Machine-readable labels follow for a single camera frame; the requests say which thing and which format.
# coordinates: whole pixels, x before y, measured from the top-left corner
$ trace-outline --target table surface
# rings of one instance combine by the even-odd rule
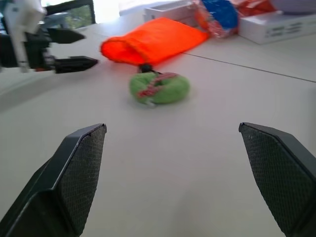
[[[115,24],[103,23],[92,27],[92,30],[104,36],[122,35],[143,22],[143,13],[136,12],[121,17]],[[316,81],[315,42],[316,34],[264,45],[233,36],[208,40],[186,53],[213,61]]]
[[[179,103],[149,109],[128,92],[136,68],[99,53],[106,36],[136,25],[123,17],[52,47],[58,57],[100,59],[91,70],[0,74],[0,218],[66,135],[104,122],[99,184],[82,236],[284,236],[255,184],[238,125],[289,132],[316,155],[316,84],[232,65],[227,54],[224,62],[193,55],[202,47],[225,55],[225,46],[209,41],[157,66],[189,78],[192,90]]]

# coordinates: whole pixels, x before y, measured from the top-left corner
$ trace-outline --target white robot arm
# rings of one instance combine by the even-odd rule
[[[4,16],[7,28],[22,72],[27,72],[29,69],[24,46],[25,33],[35,34],[45,15],[46,10],[41,6],[40,0],[14,0],[5,7]]]
[[[66,1],[56,5],[57,9],[72,9],[77,1]],[[8,33],[0,33],[0,68],[30,68],[36,72],[51,71],[71,73],[85,71],[98,63],[98,60],[76,56],[57,59],[49,54],[50,43],[70,44],[85,38],[71,29],[46,28],[41,23],[47,13],[40,0],[0,0],[1,19]]]

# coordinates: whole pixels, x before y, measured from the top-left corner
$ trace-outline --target orange bag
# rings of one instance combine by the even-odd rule
[[[167,18],[146,22],[122,37],[101,45],[103,56],[118,63],[157,64],[207,40],[208,33]]]

